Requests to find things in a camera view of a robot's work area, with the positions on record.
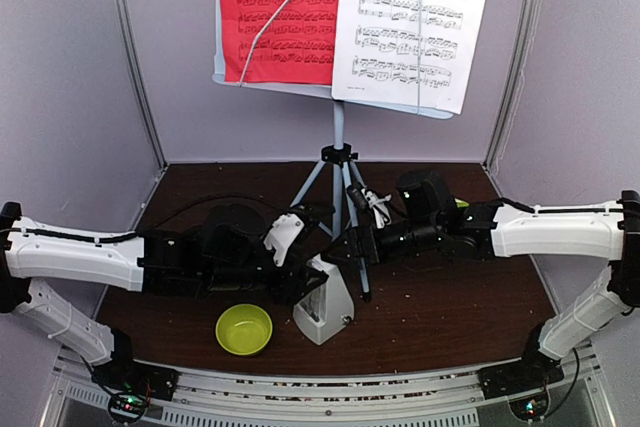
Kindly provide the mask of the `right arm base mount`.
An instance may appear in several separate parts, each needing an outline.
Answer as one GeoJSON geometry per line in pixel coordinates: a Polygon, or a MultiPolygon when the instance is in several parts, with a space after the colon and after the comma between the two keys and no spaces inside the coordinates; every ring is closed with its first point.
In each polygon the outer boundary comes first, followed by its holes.
{"type": "Polygon", "coordinates": [[[511,413],[521,421],[542,420],[551,410],[549,386],[564,379],[559,360],[534,353],[485,367],[478,377],[486,400],[509,397],[511,413]]]}

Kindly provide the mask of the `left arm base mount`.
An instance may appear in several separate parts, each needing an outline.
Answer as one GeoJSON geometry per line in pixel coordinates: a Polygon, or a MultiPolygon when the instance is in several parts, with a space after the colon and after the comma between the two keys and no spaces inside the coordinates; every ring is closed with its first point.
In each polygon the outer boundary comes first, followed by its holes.
{"type": "Polygon", "coordinates": [[[171,401],[179,380],[175,369],[137,361],[85,366],[92,382],[107,395],[107,413],[120,424],[141,420],[152,400],[171,401]]]}

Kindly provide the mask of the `red sheet music page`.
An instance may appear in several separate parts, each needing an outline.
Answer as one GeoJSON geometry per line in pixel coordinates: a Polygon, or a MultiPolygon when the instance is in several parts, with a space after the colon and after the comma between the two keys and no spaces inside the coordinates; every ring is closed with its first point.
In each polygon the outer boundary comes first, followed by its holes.
{"type": "Polygon", "coordinates": [[[338,0],[219,0],[227,83],[329,85],[338,0]]]}

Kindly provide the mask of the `white metronome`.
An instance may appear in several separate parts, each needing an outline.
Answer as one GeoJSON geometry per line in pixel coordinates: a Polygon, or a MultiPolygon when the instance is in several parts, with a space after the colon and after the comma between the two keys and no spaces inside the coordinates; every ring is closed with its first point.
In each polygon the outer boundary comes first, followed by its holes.
{"type": "Polygon", "coordinates": [[[300,332],[315,345],[322,345],[346,328],[355,318],[355,307],[336,264],[320,255],[307,266],[327,275],[327,280],[293,306],[293,320],[300,332]]]}

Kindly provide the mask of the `white sheet music page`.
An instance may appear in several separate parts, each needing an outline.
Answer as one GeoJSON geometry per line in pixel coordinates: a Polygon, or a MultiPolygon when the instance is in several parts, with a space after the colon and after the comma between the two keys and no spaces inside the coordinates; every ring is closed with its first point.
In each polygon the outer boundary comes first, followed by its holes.
{"type": "Polygon", "coordinates": [[[486,0],[339,0],[331,95],[461,113],[486,0]]]}

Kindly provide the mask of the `white perforated music stand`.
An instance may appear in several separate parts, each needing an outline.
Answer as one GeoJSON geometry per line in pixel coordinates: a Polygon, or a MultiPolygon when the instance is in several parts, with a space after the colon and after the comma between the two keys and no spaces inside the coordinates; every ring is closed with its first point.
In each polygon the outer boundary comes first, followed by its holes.
{"type": "MultiPolygon", "coordinates": [[[[222,54],[222,42],[221,42],[221,21],[220,21],[220,6],[219,0],[216,0],[216,8],[217,10],[217,20],[216,20],[216,42],[218,52],[215,57],[215,73],[214,80],[219,83],[227,84],[227,85],[236,85],[236,86],[245,86],[247,83],[239,82],[239,83],[227,83],[224,81],[225,74],[225,62],[222,54]]],[[[338,22],[338,5],[337,5],[337,22],[338,22]]],[[[250,84],[251,86],[255,86],[258,88],[267,88],[274,87],[276,90],[284,91],[285,87],[302,87],[302,94],[305,95],[316,95],[314,94],[315,90],[321,90],[325,94],[328,92],[330,97],[331,85],[332,81],[329,85],[314,85],[314,84],[287,84],[287,83],[257,83],[250,84]]],[[[336,213],[333,214],[333,227],[325,228],[322,227],[328,234],[333,235],[336,238],[341,230],[341,213],[342,213],[342,200],[343,193],[345,188],[347,188],[347,184],[351,182],[351,168],[354,167],[354,160],[357,159],[357,154],[352,153],[351,146],[349,144],[345,144],[344,142],[344,105],[341,101],[338,101],[337,105],[334,105],[334,140],[333,144],[324,147],[321,152],[321,160],[318,161],[314,170],[311,172],[308,179],[305,181],[305,184],[294,198],[292,204],[297,204],[301,202],[304,196],[309,192],[311,186],[323,170],[323,167],[332,165],[333,166],[333,180],[334,180],[334,207],[336,208],[336,213]]]]}

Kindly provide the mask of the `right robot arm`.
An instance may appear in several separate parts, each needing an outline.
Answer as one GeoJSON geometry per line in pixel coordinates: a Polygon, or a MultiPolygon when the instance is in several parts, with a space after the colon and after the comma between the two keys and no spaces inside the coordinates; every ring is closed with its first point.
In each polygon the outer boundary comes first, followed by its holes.
{"type": "Polygon", "coordinates": [[[535,387],[577,344],[639,306],[639,195],[633,190],[586,206],[528,206],[507,198],[462,204],[429,170],[402,175],[396,189],[405,208],[402,221],[350,227],[321,258],[343,248],[345,260],[366,266],[423,251],[483,260],[567,255],[607,262],[569,309],[531,331],[519,360],[483,369],[490,384],[502,375],[519,387],[535,387]]]}

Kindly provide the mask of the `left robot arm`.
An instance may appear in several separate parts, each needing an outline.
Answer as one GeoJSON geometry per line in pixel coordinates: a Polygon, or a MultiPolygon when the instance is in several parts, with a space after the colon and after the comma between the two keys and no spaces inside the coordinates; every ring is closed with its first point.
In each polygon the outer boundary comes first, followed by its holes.
{"type": "Polygon", "coordinates": [[[79,280],[157,296],[186,296],[238,287],[266,290],[293,305],[329,279],[299,245],[315,229],[314,209],[296,205],[273,223],[248,205],[215,205],[202,224],[183,232],[152,227],[100,233],[47,227],[1,210],[1,310],[30,317],[49,337],[104,369],[123,391],[137,389],[144,371],[130,337],[81,314],[47,284],[79,280]]]}

